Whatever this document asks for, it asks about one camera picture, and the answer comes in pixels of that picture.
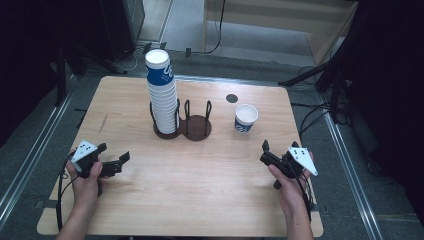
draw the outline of black wire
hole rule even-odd
[[[119,63],[124,61],[126,58],[128,58],[131,54],[134,54],[135,51],[138,51],[140,48],[144,48],[145,45],[143,44],[137,44],[137,46],[135,47],[134,51],[128,51],[124,54],[124,56],[122,56],[120,59],[113,61],[114,63]]]
[[[305,174],[302,172],[302,176],[303,176],[303,180],[305,180],[305,188],[308,191],[308,196],[309,196],[309,204],[312,203],[312,190],[311,190],[311,186],[309,185],[308,179],[306,179]]]
[[[299,138],[300,138],[301,142],[302,142],[302,136],[306,132],[306,130],[308,130],[310,127],[312,127],[314,124],[316,124],[326,113],[329,112],[329,109],[330,109],[329,103],[323,103],[323,104],[320,104],[320,105],[306,105],[306,104],[299,104],[299,103],[291,103],[291,105],[292,106],[302,106],[302,107],[313,107],[313,109],[308,114],[306,114],[305,118],[302,120],[302,123],[300,124]],[[308,126],[304,127],[304,124],[305,124],[306,120],[308,119],[308,117],[318,109],[324,109],[325,111],[322,114],[320,114],[317,118],[312,120],[311,123]]]
[[[78,178],[78,176],[76,178],[74,178],[70,183],[68,183],[68,185],[66,185],[65,189],[62,191],[63,179],[67,179],[69,177],[65,172],[66,164],[72,158],[74,153],[75,152],[72,152],[66,157],[66,160],[63,163],[62,168],[60,169],[60,172],[59,172],[59,186],[58,186],[58,189],[57,189],[57,203],[56,203],[56,221],[57,221],[57,228],[59,229],[59,231],[63,227],[63,222],[62,222],[62,196],[63,196],[63,193],[65,192],[65,190],[69,186],[69,184],[71,184],[73,181],[75,181],[75,179]]]
[[[304,67],[301,67],[298,71],[297,71],[297,75],[299,76],[300,75],[300,72],[304,69],[304,68],[315,68],[314,66],[304,66]],[[310,82],[308,82],[308,81],[306,81],[306,80],[308,80],[309,78],[307,78],[307,79],[305,79],[305,80],[303,80],[303,82],[304,83],[306,83],[307,85],[315,85],[316,83],[317,83],[317,78],[316,78],[316,74],[313,76],[314,77],[314,80],[315,80],[315,82],[314,83],[310,83]]]
[[[74,179],[72,179],[68,184],[66,184],[65,188],[63,189],[62,193],[61,193],[61,198],[63,196],[63,194],[65,193],[65,190],[69,187],[69,185],[71,185],[77,178],[79,178],[79,176],[76,176]]]
[[[350,122],[350,118],[349,118],[349,114],[346,109],[346,106],[343,108],[337,108],[335,111],[336,111],[337,124],[350,125],[351,122]],[[340,115],[344,116],[344,121],[340,120],[340,117],[339,117]]]
[[[211,54],[213,53],[221,44],[221,36],[222,36],[222,19],[224,18],[224,9],[225,9],[225,0],[222,3],[222,9],[221,9],[221,19],[219,20],[219,32],[218,32],[218,43],[216,44],[215,48],[209,52],[192,52],[192,53],[200,53],[200,54]]]
[[[305,188],[303,187],[302,183],[300,182],[300,177],[295,173],[293,167],[291,166],[289,161],[286,161],[286,163],[289,165],[290,170],[292,171],[293,175],[295,176],[296,182],[299,185],[300,190],[302,191],[302,197],[305,203],[306,211],[308,212],[309,221],[311,221],[311,197],[308,199],[308,195],[306,194]]]
[[[134,58],[134,60],[135,60],[135,65],[133,66],[133,67],[131,67],[131,68],[124,68],[124,67],[121,67],[119,64],[117,64],[116,62],[112,62],[112,64],[113,65],[115,65],[116,67],[118,67],[119,69],[121,69],[121,70],[123,70],[123,71],[132,71],[132,70],[134,70],[137,66],[138,66],[138,59],[137,59],[137,57],[135,56],[135,54],[137,53],[137,51],[139,51],[139,50],[141,50],[141,49],[144,49],[144,47],[140,47],[140,48],[136,48],[133,52],[132,52],[132,54],[133,54],[133,58]]]

